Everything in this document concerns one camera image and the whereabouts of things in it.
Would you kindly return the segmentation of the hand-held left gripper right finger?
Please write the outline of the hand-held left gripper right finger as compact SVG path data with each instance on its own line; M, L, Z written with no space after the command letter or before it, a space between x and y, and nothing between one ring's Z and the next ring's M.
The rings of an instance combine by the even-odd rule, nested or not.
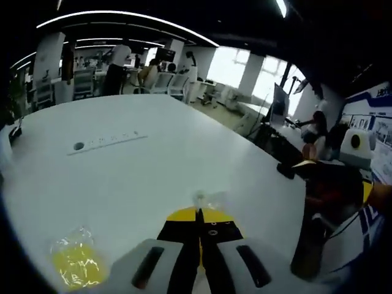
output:
M288 261L263 242L244 237L232 217L198 210L198 232L212 293L305 293Z

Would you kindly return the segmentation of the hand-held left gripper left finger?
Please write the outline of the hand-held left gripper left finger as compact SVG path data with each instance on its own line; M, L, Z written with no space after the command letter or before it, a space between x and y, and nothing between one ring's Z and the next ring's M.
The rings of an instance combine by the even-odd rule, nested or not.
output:
M104 293L191 293L200 264L197 208L169 215L156 239L114 262Z

